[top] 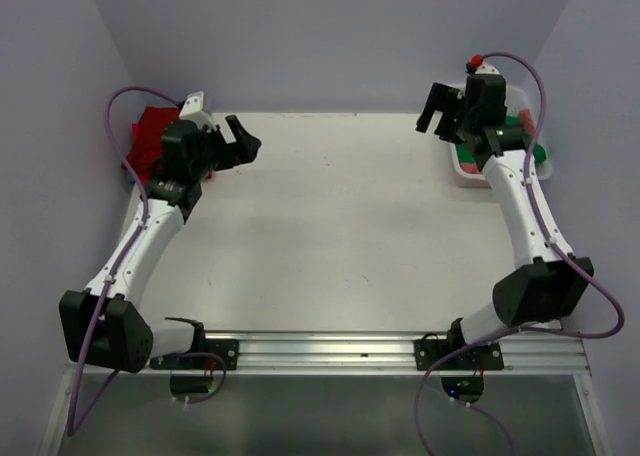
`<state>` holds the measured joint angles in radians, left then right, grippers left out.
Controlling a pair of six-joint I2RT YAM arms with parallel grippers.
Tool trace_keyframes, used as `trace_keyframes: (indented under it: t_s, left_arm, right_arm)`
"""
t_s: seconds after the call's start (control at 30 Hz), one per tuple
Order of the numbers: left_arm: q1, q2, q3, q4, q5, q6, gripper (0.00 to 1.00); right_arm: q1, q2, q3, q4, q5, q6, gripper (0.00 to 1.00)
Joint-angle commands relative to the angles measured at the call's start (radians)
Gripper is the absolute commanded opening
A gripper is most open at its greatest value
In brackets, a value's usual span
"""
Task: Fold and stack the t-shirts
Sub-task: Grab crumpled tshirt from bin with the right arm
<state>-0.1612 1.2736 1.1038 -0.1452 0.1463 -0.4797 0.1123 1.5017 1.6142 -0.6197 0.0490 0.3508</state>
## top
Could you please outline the green t shirt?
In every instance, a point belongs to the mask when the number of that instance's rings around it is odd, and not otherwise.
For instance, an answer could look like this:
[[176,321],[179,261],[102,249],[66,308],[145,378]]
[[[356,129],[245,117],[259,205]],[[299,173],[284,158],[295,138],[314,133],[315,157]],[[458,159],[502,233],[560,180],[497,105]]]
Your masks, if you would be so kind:
[[[513,125],[516,123],[520,122],[520,119],[518,117],[515,116],[510,116],[507,115],[506,116],[506,120],[505,122],[509,125]],[[460,168],[469,174],[479,174],[480,171],[475,163],[475,160],[473,159],[472,155],[469,153],[469,151],[462,145],[456,145],[455,146],[455,152],[456,152],[456,157],[458,160],[458,163],[460,165]],[[536,144],[534,152],[533,152],[533,157],[535,159],[535,164],[537,166],[541,165],[542,163],[544,163],[547,160],[547,154],[546,154],[546,150],[545,148],[540,145],[539,143]]]

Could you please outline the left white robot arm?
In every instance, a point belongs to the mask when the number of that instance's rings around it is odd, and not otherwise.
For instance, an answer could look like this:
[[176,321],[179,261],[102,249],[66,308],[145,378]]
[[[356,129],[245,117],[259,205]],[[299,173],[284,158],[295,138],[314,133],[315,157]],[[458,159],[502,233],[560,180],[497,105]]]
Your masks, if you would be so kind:
[[207,359],[200,322],[168,317],[163,325],[152,327],[139,308],[161,256],[198,203],[203,180],[257,157],[260,140],[236,116],[225,120],[233,142],[227,142],[216,125],[177,120],[165,127],[161,156],[124,237],[85,288],[67,291],[59,303],[73,362],[137,373],[154,358],[173,355],[189,369]]

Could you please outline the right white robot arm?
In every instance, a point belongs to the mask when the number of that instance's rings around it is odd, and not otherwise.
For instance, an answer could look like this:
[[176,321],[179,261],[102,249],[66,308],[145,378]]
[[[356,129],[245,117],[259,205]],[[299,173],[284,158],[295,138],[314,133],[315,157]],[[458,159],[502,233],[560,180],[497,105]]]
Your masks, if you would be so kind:
[[511,239],[514,269],[498,281],[492,301],[455,320],[445,355],[468,368],[481,356],[478,341],[530,323],[548,323],[573,313],[594,268],[577,258],[557,229],[533,162],[525,159],[532,141],[522,123],[507,120],[506,81],[499,74],[468,76],[464,89],[434,83],[416,129],[424,133],[434,114],[435,133],[472,155],[490,185]]

